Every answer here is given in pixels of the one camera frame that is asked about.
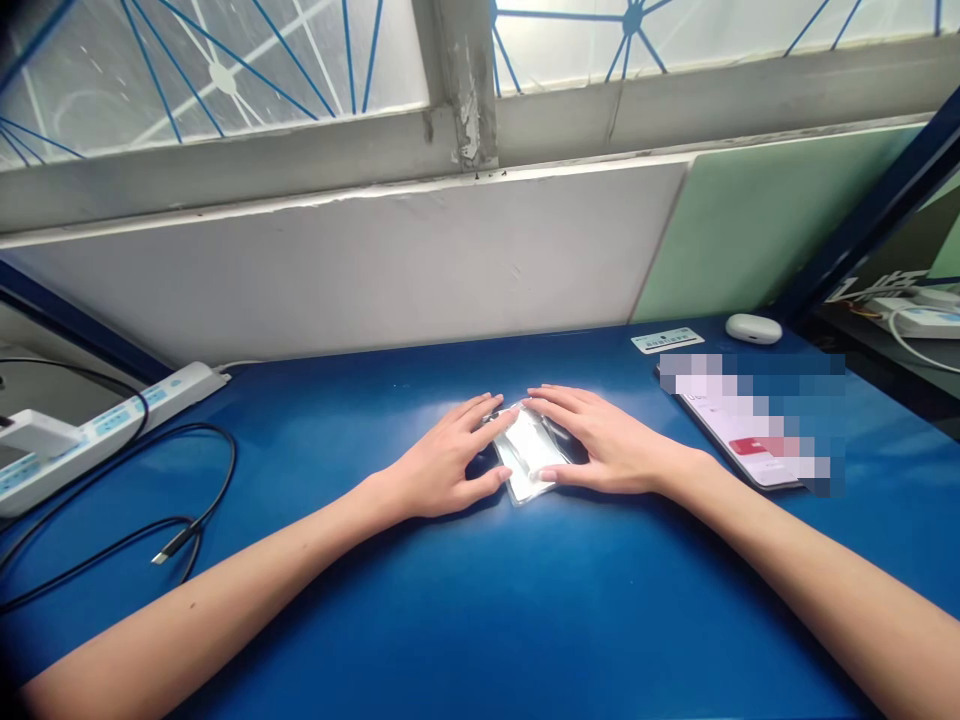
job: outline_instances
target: white charger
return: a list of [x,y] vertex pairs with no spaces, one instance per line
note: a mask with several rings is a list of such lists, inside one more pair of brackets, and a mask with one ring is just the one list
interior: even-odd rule
[[0,430],[0,445],[41,457],[57,457],[83,441],[80,428],[36,410],[21,410],[5,418],[4,424],[6,427]]

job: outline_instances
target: hand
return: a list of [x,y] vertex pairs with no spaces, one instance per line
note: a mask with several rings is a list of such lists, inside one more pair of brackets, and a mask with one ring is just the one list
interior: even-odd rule
[[474,455],[517,419],[516,410],[507,410],[474,430],[502,402],[502,395],[485,393],[458,405],[403,457],[362,485],[386,504],[396,522],[447,515],[493,495],[510,477],[510,468],[493,468],[475,480],[467,480],[464,470]]
[[543,480],[582,485],[600,492],[663,492],[716,461],[701,450],[674,442],[592,392],[560,385],[528,390],[523,404],[559,423],[590,453],[586,465],[544,468]]

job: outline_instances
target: blue metal frame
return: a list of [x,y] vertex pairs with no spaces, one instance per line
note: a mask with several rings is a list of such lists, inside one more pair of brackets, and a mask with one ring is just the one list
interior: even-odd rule
[[142,382],[152,385],[173,372],[156,358],[2,260],[0,301]]
[[788,326],[811,315],[958,167],[960,88],[797,273],[770,314]]

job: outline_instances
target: window pane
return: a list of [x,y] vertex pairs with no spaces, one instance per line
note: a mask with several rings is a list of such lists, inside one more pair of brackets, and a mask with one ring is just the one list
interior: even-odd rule
[[919,0],[491,0],[499,95],[956,32]]
[[[63,4],[30,4],[0,77]],[[81,0],[0,95],[0,167],[73,158],[64,148],[103,155],[428,100],[410,0]]]

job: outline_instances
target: white board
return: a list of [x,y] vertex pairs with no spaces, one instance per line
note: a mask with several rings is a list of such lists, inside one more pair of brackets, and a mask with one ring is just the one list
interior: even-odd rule
[[629,319],[686,169],[498,174],[4,255],[178,366],[595,327]]

